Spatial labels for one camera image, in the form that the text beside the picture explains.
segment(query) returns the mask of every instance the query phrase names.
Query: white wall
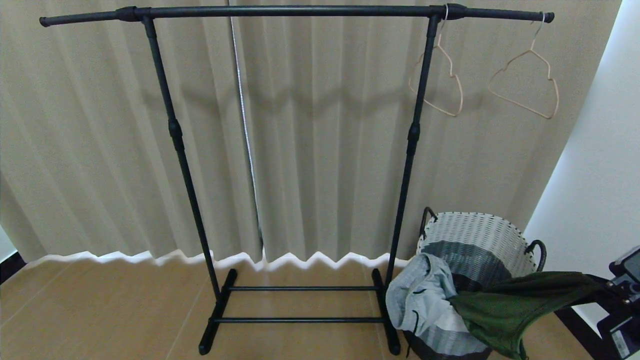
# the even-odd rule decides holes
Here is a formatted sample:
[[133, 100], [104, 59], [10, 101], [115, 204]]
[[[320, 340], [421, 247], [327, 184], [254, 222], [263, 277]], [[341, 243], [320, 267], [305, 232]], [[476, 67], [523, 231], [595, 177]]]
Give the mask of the white wall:
[[[528, 240], [547, 244], [546, 270], [610, 278], [609, 262], [640, 244], [638, 19], [640, 1], [624, 0], [578, 122], [525, 231]], [[591, 325], [606, 314], [597, 306], [580, 310]]]
[[15, 251], [15, 247], [9, 240], [9, 236], [7, 236], [2, 226], [0, 226], [0, 263], [13, 255]]

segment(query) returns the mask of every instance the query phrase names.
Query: clothes rack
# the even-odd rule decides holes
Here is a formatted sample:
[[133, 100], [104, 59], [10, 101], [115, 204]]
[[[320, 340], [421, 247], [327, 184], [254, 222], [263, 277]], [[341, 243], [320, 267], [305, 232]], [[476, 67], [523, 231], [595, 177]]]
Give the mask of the clothes rack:
[[[422, 105], [424, 104], [422, 100], [424, 99], [427, 77], [429, 75], [429, 66], [431, 65], [437, 26], [438, 23], [444, 19], [445, 14], [447, 14], [447, 20], [457, 20], [465, 17], [544, 22], [552, 22], [554, 20], [554, 13], [543, 14], [542, 12], [468, 8], [460, 4], [429, 6], [194, 6], [173, 8], [137, 8], [135, 6], [128, 6], [111, 12], [80, 13], [40, 18], [40, 24], [44, 27], [105, 20], [141, 22], [145, 27], [154, 65], [156, 66], [156, 73], [164, 101], [164, 107], [166, 108], [166, 114], [168, 116], [169, 134], [173, 140], [173, 146], [175, 147], [175, 151], [178, 155], [180, 169], [182, 170], [182, 176], [187, 188], [191, 210], [193, 211], [193, 218], [198, 230], [198, 237], [204, 253], [205, 262], [207, 263], [207, 269], [209, 271], [213, 291], [216, 296], [216, 303], [213, 312], [209, 318], [209, 322], [198, 347], [202, 355], [207, 354], [210, 351], [213, 339], [215, 338], [216, 332], [221, 323], [382, 323], [384, 325], [385, 334], [387, 335], [389, 351], [394, 355], [398, 355], [400, 353], [400, 341], [397, 331], [389, 321], [387, 307], [385, 305], [385, 292], [393, 276], [394, 261], [396, 259], [398, 239], [400, 237], [400, 230], [404, 215], [404, 205], [406, 203], [407, 191], [409, 189], [409, 182], [411, 178], [413, 157], [420, 137], [420, 114], [422, 113]], [[413, 112], [413, 121], [407, 136], [408, 143], [406, 148], [406, 160], [404, 163], [400, 198], [397, 206], [387, 273], [385, 280], [383, 281], [380, 271], [378, 269], [374, 269], [371, 273], [373, 286], [234, 286], [238, 276], [235, 269], [231, 269], [229, 271], [222, 288], [220, 288], [218, 284], [213, 259], [209, 251], [209, 243], [207, 242], [204, 224], [200, 215], [200, 208], [198, 207], [198, 199], [196, 197], [193, 181], [191, 179], [191, 172], [189, 171], [187, 156], [184, 150], [182, 130], [180, 129], [180, 123], [175, 116], [169, 85], [164, 73], [162, 56], [158, 46], [156, 28], [154, 26], [154, 19], [176, 17], [276, 16], [429, 18], [429, 24], [426, 31], [424, 59], [422, 61], [420, 81], [415, 101], [415, 110]], [[378, 307], [380, 309], [380, 316], [365, 318], [225, 318], [223, 317], [225, 307], [227, 306], [230, 295], [233, 291], [375, 291], [376, 298], [378, 300]]]

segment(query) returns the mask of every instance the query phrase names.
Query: clothes hanger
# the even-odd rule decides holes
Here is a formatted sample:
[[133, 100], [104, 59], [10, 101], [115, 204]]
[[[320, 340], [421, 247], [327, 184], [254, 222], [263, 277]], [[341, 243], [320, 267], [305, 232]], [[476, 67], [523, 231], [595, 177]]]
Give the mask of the clothes hanger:
[[[462, 103], [464, 101], [464, 94], [462, 92], [462, 84], [460, 84], [460, 78], [458, 77], [458, 75], [453, 73], [453, 61], [451, 61], [451, 58], [449, 57], [449, 54], [447, 54], [446, 51], [444, 51], [444, 49], [442, 48], [442, 46], [440, 46], [440, 40], [442, 39], [442, 31], [444, 30], [444, 25], [447, 22], [447, 19], [449, 18], [449, 5], [445, 4], [445, 8], [446, 8], [446, 12], [444, 15], [444, 20], [442, 21], [442, 27], [440, 28], [440, 34], [438, 34], [438, 42], [436, 44], [436, 46], [434, 46], [434, 49], [439, 49], [442, 54], [447, 58], [447, 60], [449, 61], [449, 77], [450, 78], [454, 78], [456, 80], [456, 82], [458, 83], [458, 91], [460, 91], [460, 105], [458, 106], [458, 110], [456, 113], [450, 113], [447, 110], [441, 109], [438, 106], [435, 106], [434, 104], [431, 104], [430, 102], [428, 102], [427, 100], [423, 99], [423, 101], [429, 105], [430, 107], [447, 114], [448, 116], [452, 116], [452, 117], [457, 117], [458, 114], [460, 114], [460, 112], [462, 111]], [[409, 89], [411, 89], [411, 91], [414, 94], [418, 94], [413, 87], [411, 86], [411, 78], [413, 77], [413, 73], [415, 72], [415, 69], [418, 67], [418, 64], [420, 62], [422, 62], [422, 59], [424, 59], [424, 53], [422, 53], [420, 55], [420, 57], [418, 58], [418, 61], [415, 62], [415, 64], [413, 65], [413, 70], [411, 71], [411, 76], [409, 77]]]
[[[552, 117], [554, 117], [558, 111], [558, 105], [560, 105], [560, 93], [558, 92], [558, 84], [556, 83], [556, 79], [551, 77], [551, 64], [549, 64], [549, 61], [547, 61], [547, 59], [544, 59], [542, 56], [540, 56], [540, 54], [538, 54], [534, 49], [533, 49], [533, 45], [536, 44], [536, 36], [538, 36], [538, 33], [540, 32], [540, 29], [542, 29], [542, 24], [545, 23], [545, 13], [542, 13], [542, 21], [540, 22], [540, 27], [538, 28], [538, 30], [536, 31], [536, 34], [533, 35], [533, 41], [531, 42], [531, 47], [529, 48], [529, 50], [525, 51], [524, 53], [514, 57], [513, 59], [509, 60], [507, 62], [507, 64], [500, 70], [498, 70], [497, 72], [495, 72], [495, 74], [491, 77], [491, 79], [489, 79], [489, 83], [487, 84], [487, 90], [489, 90], [489, 92], [491, 92], [493, 95], [496, 95], [497, 97], [507, 100], [512, 104], [518, 105], [521, 108], [525, 108], [533, 113], [536, 113], [540, 116], [542, 116], [545, 119], [551, 119]], [[507, 69], [509, 68], [509, 65], [511, 65], [512, 62], [514, 62], [516, 59], [519, 59], [523, 56], [525, 56], [526, 54], [533, 54], [535, 55], [537, 58], [539, 58], [540, 60], [544, 61], [545, 64], [547, 64], [547, 80], [551, 81], [554, 84], [554, 89], [556, 90], [556, 107], [554, 108], [554, 112], [551, 115], [545, 115], [539, 111], [536, 111], [526, 105], [520, 104], [519, 102], [516, 102], [514, 100], [508, 99], [496, 92], [494, 92], [493, 90], [491, 90], [491, 83], [493, 81], [493, 79], [496, 77], [497, 74], [500, 74], [501, 72], [505, 72], [507, 71]]]

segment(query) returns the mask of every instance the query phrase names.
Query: basket handle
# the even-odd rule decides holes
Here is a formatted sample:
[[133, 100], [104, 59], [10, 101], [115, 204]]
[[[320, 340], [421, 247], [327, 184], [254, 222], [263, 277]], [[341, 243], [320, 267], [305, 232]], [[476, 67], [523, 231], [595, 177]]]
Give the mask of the basket handle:
[[420, 223], [420, 235], [426, 235], [424, 233], [424, 226], [427, 224], [427, 214], [430, 214], [431, 217], [433, 218], [433, 222], [438, 221], [438, 217], [435, 215], [435, 213], [433, 212], [433, 210], [431, 210], [431, 208], [429, 206], [427, 206], [426, 208], [424, 208], [424, 211], [422, 212], [422, 222]]
[[524, 250], [524, 253], [532, 252], [536, 248], [536, 245], [540, 247], [540, 261], [538, 262], [538, 269], [536, 272], [541, 272], [547, 262], [547, 247], [542, 240], [533, 240], [531, 244]]

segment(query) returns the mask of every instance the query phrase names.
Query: light under curtain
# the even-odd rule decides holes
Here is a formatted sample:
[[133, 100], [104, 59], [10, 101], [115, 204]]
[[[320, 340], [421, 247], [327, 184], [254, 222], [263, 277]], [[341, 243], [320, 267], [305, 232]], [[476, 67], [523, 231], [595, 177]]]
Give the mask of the light under curtain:
[[[238, 4], [309, 1], [231, 1]], [[337, 4], [335, 1], [314, 4]], [[367, 4], [380, 4], [368, 1]], [[462, 1], [556, 13], [536, 50], [561, 103], [546, 120], [486, 91], [537, 25], [465, 19], [443, 45], [465, 91], [447, 117], [429, 106], [413, 166], [399, 257], [415, 251], [424, 206], [493, 213], [524, 228], [582, 107], [619, 1]], [[186, 1], [181, 6], [224, 5]], [[410, 4], [433, 4], [414, 1]], [[176, 6], [170, 1], [3, 2], [0, 221], [25, 260], [113, 251], [200, 253], [141, 24], [50, 29], [41, 15]], [[376, 258], [388, 252], [424, 50], [426, 19], [161, 19], [159, 43], [207, 237], [216, 259], [247, 252]], [[495, 89], [552, 106], [541, 65], [524, 59]], [[427, 99], [456, 109], [436, 53]], [[255, 191], [244, 137], [245, 101]]]
[[[82, 251], [202, 253], [144, 27], [38, 23], [130, 4], [2, 3], [0, 220], [26, 261]], [[214, 256], [259, 260], [230, 21], [156, 27]]]
[[[400, 258], [415, 253], [425, 206], [492, 213], [526, 227], [577, 119], [620, 5], [460, 3], [556, 13], [556, 21], [542, 27], [536, 50], [553, 66], [561, 105], [547, 120], [486, 90], [496, 70], [529, 48], [538, 24], [448, 22], [442, 43], [460, 77], [465, 106], [456, 118], [427, 105], [423, 109]], [[368, 258], [388, 252], [415, 104], [407, 82], [424, 50], [427, 19], [240, 18], [234, 25], [267, 258], [292, 252], [307, 259], [320, 251], [336, 260], [348, 252]], [[435, 53], [426, 98], [454, 111], [458, 88], [443, 59]], [[550, 113], [555, 99], [545, 70], [523, 58], [494, 88]], [[416, 84], [417, 71], [413, 76]]]

